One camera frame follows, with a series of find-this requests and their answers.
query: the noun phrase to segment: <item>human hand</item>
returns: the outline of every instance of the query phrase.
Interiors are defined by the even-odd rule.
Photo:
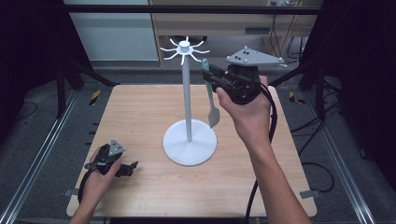
[[[260,81],[268,86],[267,77],[261,76]],[[269,143],[271,104],[263,94],[259,94],[249,104],[237,105],[222,88],[216,88],[216,93],[220,105],[232,117],[236,132],[248,150]]]
[[[91,156],[90,162],[94,161],[98,152],[99,148],[97,148]],[[81,203],[88,203],[96,207],[110,188],[114,175],[120,169],[120,166],[121,159],[118,159],[113,163],[110,170],[105,175],[102,175],[98,170],[93,170],[85,182]]]

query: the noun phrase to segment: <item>metal rail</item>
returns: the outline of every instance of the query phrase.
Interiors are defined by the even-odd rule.
[[[304,98],[307,99],[309,107],[311,108],[314,116],[316,115],[316,109],[314,107],[314,100],[310,94],[304,93]],[[343,157],[338,151],[337,145],[332,140],[329,130],[326,125],[323,126],[321,131],[322,138],[326,144],[326,149],[332,159],[335,171],[340,177],[341,183],[344,186],[346,195],[348,196],[353,209],[355,210],[356,216],[358,217],[361,224],[375,224],[375,219],[368,207],[366,201],[361,195],[358,185],[356,184],[352,174],[349,172]]]
[[[321,7],[43,5],[41,8],[85,13],[323,15],[344,12],[341,8]]]
[[[67,108],[65,109],[63,115],[59,119],[55,120],[51,130],[49,131],[49,134],[47,135],[46,140],[39,149],[37,155],[35,156],[35,160],[31,164],[28,172],[23,178],[11,201],[8,203],[6,209],[1,214],[1,224],[13,223],[17,218],[17,215],[21,211],[23,203],[25,202],[30,190],[32,189],[35,181],[37,180],[38,175],[40,174],[40,171],[48,155],[50,154],[52,147],[70,114],[71,109],[73,108],[77,96],[78,91],[72,91],[67,102]]]

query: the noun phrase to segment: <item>gray bracket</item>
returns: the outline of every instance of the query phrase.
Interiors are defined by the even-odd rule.
[[[239,50],[235,54],[227,56],[226,60],[229,63],[235,63],[242,66],[285,62],[282,58],[277,58],[254,49],[249,49],[247,46],[245,46],[243,49]]]
[[[321,193],[318,190],[306,190],[306,191],[301,191],[300,192],[301,198],[306,199],[306,198],[318,198],[321,196]]]
[[[115,139],[111,139],[110,150],[108,151],[109,156],[114,156],[124,151],[125,151],[125,147],[123,147]]]
[[[78,195],[78,189],[65,189],[64,196],[71,197],[72,195]]]

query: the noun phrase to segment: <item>wooden tabletop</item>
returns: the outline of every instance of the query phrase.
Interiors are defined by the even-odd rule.
[[[306,177],[291,138],[276,90],[278,121],[273,149],[293,192],[309,216],[317,212],[312,198],[302,199],[308,190]],[[229,114],[219,106],[220,122],[214,128],[218,144],[206,162],[185,167],[171,161],[163,150],[163,135],[175,122],[185,119],[183,86],[119,85],[110,95],[86,162],[112,138],[126,147],[123,163],[139,161],[132,176],[115,178],[100,202],[96,217],[243,217],[255,181],[248,152],[238,137]],[[208,123],[209,101],[204,85],[191,85],[193,119]],[[81,164],[79,182],[86,170]],[[72,196],[67,214],[78,207]],[[252,217],[265,217],[257,190]]]

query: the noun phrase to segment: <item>round white base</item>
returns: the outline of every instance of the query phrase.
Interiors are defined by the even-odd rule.
[[[174,162],[184,166],[194,166],[207,161],[215,152],[218,139],[206,123],[191,121],[192,141],[187,141],[186,120],[174,123],[163,136],[163,148]]]

